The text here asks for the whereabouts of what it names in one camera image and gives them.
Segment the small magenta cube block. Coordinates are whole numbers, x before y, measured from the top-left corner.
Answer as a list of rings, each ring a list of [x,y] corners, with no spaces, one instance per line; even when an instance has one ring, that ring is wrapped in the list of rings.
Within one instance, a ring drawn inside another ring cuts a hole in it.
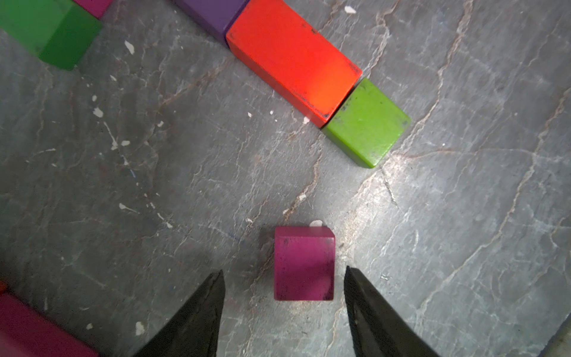
[[[335,290],[335,247],[335,235],[327,227],[276,227],[275,300],[332,300]]]

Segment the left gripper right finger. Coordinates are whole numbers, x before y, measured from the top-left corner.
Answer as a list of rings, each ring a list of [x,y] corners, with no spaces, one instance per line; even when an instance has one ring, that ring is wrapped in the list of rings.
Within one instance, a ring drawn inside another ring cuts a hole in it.
[[[343,290],[357,356],[436,356],[357,268],[346,268]]]

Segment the long magenta block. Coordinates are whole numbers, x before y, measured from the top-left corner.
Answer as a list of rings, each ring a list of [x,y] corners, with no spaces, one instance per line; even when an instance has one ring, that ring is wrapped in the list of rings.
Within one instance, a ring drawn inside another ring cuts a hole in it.
[[[113,0],[74,0],[74,2],[88,11],[92,16],[101,19],[113,3]]]

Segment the purple block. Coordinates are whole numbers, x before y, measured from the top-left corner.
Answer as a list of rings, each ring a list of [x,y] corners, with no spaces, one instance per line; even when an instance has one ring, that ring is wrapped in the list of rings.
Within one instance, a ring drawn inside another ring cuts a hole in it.
[[[184,13],[228,47],[226,34],[248,0],[175,0]]]

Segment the light green cube block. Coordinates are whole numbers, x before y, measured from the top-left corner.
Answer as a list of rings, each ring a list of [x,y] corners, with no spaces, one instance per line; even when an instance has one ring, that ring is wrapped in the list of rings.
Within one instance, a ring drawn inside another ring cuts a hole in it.
[[[357,165],[375,168],[410,126],[410,118],[364,78],[322,133]]]

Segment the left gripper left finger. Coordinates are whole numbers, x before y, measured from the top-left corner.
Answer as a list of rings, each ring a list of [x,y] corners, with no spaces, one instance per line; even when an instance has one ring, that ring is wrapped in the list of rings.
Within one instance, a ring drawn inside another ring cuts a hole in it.
[[[225,302],[222,270],[205,279],[136,356],[215,356]]]

